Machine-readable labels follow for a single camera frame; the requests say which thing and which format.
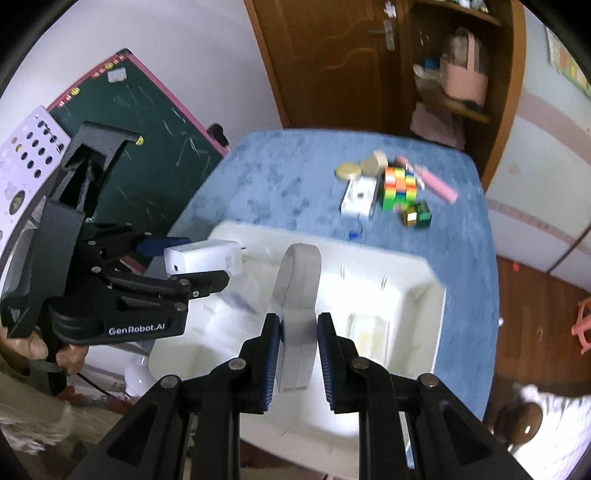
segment wall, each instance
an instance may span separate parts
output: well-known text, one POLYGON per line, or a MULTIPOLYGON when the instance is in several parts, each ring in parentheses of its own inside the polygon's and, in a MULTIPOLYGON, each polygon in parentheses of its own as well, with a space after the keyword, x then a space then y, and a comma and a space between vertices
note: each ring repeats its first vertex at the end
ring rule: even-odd
POLYGON ((0 138, 89 69, 130 49, 230 145, 281 128, 242 0, 79 0, 25 58, 0 99, 0 138))
MULTIPOLYGON (((545 26, 525 20, 522 95, 486 198, 498 254, 546 271, 591 221, 591 99, 550 65, 545 26)), ((554 274, 591 290, 591 239, 554 274)))

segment pink pen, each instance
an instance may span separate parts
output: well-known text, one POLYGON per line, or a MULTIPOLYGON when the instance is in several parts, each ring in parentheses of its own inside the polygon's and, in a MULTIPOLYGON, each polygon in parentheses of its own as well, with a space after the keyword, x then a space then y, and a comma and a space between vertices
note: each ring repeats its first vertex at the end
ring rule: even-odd
POLYGON ((457 199, 457 191, 451 188, 442 179, 432 174, 426 167, 416 166, 414 170, 423 179, 425 185, 442 199, 453 204, 457 199))

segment blue table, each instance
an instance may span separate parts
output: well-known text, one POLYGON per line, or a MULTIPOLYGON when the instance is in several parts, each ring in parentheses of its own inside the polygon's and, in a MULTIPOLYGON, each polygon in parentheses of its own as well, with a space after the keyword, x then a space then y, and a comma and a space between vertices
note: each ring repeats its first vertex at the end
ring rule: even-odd
POLYGON ((447 287, 435 374, 482 418, 491 390, 499 319, 495 249, 478 174, 465 154, 387 135, 286 130, 244 138, 218 165, 174 225, 171 235, 204 240, 223 220, 356 241, 425 257, 447 287), (433 220, 408 229, 392 212, 372 219, 341 216, 346 184, 335 168, 373 150, 407 157, 458 192, 454 205, 424 191, 433 220))

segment human hand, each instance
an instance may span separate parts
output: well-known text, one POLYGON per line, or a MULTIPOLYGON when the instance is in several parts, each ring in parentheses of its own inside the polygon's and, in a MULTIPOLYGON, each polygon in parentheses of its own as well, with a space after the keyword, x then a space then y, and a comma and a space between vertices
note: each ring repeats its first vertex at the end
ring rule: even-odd
MULTIPOLYGON (((7 336, 8 329, 0 327, 0 353, 17 371, 22 371, 24 359, 47 358, 47 345, 37 332, 33 332, 29 338, 8 338, 7 336)), ((82 369, 87 354, 87 346, 66 345, 57 353, 56 361, 69 374, 75 374, 82 369)))

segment finger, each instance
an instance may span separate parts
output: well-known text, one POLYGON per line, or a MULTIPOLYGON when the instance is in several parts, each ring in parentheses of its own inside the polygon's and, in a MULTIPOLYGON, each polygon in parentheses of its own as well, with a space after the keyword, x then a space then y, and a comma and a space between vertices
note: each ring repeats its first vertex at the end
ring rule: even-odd
POLYGON ((47 357, 47 345, 37 332, 33 332, 29 338, 8 338, 8 329, 0 329, 2 342, 13 352, 36 360, 43 360, 47 357))
POLYGON ((67 345, 57 353, 57 364, 65 368, 68 373, 78 373, 84 365, 87 354, 87 346, 67 345))

